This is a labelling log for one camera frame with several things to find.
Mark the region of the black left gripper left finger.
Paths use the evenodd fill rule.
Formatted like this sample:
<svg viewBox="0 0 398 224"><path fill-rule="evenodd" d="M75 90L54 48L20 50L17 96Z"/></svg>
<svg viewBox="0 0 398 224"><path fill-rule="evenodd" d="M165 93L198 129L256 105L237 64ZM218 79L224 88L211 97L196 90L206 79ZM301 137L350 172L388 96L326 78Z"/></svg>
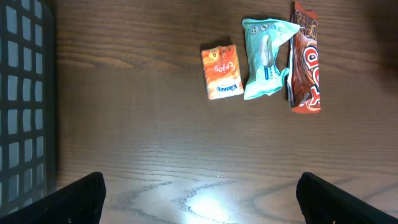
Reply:
<svg viewBox="0 0 398 224"><path fill-rule="evenodd" d="M106 197L103 174L93 172L1 218L1 223L98 224Z"/></svg>

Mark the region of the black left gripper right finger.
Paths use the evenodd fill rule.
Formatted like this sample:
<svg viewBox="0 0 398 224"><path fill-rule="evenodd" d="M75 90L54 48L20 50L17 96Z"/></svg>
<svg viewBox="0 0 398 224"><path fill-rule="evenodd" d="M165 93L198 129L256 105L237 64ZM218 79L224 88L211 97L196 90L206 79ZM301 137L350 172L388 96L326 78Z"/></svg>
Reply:
<svg viewBox="0 0 398 224"><path fill-rule="evenodd" d="M397 218L311 172L304 172L299 179L296 198L306 224L397 224Z"/></svg>

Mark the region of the brown orange candy bar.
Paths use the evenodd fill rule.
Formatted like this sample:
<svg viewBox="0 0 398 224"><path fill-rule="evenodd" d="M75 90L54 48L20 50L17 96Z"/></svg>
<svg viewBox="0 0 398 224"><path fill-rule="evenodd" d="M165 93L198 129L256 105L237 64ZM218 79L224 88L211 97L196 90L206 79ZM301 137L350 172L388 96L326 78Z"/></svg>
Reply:
<svg viewBox="0 0 398 224"><path fill-rule="evenodd" d="M318 14L294 2L291 22L300 26L290 39L287 90L292 111L301 114L319 113Z"/></svg>

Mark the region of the teal snack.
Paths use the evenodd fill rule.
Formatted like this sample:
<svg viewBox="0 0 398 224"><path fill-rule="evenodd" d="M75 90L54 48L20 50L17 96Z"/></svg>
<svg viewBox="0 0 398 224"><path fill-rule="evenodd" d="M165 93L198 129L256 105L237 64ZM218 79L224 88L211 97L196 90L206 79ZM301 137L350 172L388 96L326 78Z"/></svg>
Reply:
<svg viewBox="0 0 398 224"><path fill-rule="evenodd" d="M282 89L289 68L279 70L276 64L279 47L290 40L300 26L278 19L243 19L249 78L244 99L271 96Z"/></svg>

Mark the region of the orange small snack packet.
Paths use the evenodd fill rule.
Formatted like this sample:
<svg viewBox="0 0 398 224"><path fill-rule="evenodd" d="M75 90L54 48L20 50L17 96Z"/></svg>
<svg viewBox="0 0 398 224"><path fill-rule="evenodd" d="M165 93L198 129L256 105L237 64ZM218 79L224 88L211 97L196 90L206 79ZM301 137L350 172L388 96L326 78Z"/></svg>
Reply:
<svg viewBox="0 0 398 224"><path fill-rule="evenodd" d="M234 44L202 50L201 58L209 100L244 93L238 55Z"/></svg>

